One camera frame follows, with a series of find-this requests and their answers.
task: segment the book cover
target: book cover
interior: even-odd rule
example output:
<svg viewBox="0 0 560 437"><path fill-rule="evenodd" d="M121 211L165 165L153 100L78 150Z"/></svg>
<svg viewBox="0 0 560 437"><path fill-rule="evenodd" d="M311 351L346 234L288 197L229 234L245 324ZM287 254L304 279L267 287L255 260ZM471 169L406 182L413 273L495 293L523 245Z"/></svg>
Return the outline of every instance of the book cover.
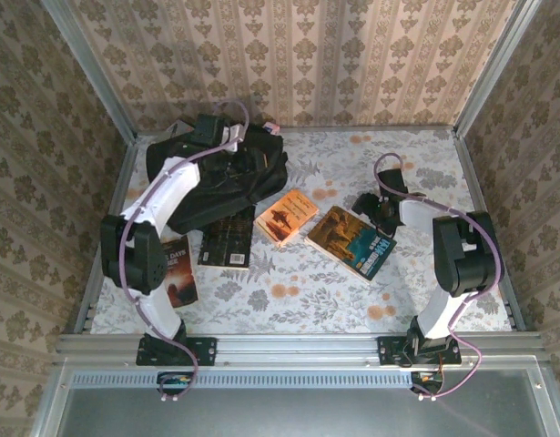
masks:
<svg viewBox="0 0 560 437"><path fill-rule="evenodd" d="M277 246L284 245L318 212L298 189L293 189L255 220L255 224Z"/></svg>
<svg viewBox="0 0 560 437"><path fill-rule="evenodd" d="M163 248L167 256L167 276L164 281L170 303L174 308L178 308L197 301L199 296L192 275L187 236L170 241L164 244Z"/></svg>
<svg viewBox="0 0 560 437"><path fill-rule="evenodd" d="M374 278L397 244L340 207L328 211L310 231L306 242L368 281Z"/></svg>
<svg viewBox="0 0 560 437"><path fill-rule="evenodd" d="M254 218L252 206L208 225L203 232L198 264L248 269Z"/></svg>

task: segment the patterned wallpaper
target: patterned wallpaper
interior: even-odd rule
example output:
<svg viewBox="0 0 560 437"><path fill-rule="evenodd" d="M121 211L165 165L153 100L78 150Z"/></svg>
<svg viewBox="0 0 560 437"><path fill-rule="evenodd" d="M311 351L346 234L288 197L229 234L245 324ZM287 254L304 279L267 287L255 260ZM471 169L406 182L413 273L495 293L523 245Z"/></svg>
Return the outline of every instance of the patterned wallpaper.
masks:
<svg viewBox="0 0 560 437"><path fill-rule="evenodd" d="M125 147L39 2L0 2L0 436L26 435Z"/></svg>
<svg viewBox="0 0 560 437"><path fill-rule="evenodd" d="M70 0L140 131L241 97L283 126L453 124L515 0Z"/></svg>
<svg viewBox="0 0 560 437"><path fill-rule="evenodd" d="M519 304L560 382L560 2L543 2L466 142Z"/></svg>

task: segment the blue book cover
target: blue book cover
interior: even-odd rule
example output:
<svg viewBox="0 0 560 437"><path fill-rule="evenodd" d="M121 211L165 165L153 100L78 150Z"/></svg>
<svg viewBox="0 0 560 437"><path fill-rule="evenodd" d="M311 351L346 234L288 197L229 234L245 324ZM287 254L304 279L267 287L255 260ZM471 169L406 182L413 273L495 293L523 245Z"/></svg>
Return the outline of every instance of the blue book cover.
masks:
<svg viewBox="0 0 560 437"><path fill-rule="evenodd" d="M375 277L397 244L336 206L310 231L306 241L368 281Z"/></svg>

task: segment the white patterned cloth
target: white patterned cloth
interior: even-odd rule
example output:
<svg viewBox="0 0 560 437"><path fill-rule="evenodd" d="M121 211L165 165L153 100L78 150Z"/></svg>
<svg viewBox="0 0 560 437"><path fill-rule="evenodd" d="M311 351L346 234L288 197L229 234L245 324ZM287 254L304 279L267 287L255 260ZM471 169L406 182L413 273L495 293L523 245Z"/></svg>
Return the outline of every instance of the white patterned cloth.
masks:
<svg viewBox="0 0 560 437"><path fill-rule="evenodd" d="M305 235L333 205L350 210L363 192L375 191L374 161L384 152L405 160L410 192L472 210L449 130L284 133L289 180L256 214L292 188L320 208L300 234L281 249L254 229L249 271L198 266L201 233L188 234L199 301L177 312L193 334L403 332L425 307L435 288L433 242L415 229L399 228L397 246L372 283L304 243ZM142 137L128 206L148 184L145 152L153 137ZM387 161L388 166L395 164ZM163 241L177 236L170 229ZM473 303L457 325L462 331L510 330L500 293ZM124 293L106 279L92 333L140 333L144 325Z"/></svg>

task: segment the black backpack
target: black backpack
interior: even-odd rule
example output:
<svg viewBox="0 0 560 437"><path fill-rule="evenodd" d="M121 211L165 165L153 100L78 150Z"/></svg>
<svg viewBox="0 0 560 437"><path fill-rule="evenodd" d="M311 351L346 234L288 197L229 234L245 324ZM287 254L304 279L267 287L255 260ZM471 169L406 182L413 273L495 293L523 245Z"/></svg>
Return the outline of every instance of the black backpack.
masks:
<svg viewBox="0 0 560 437"><path fill-rule="evenodd" d="M148 179L154 180L167 158L188 158L212 148L203 139L189 132L151 145L146 154ZM282 137L249 126L238 152L219 152L199 160L200 182L180 202L168 225L186 234L279 192L288 180L287 161Z"/></svg>

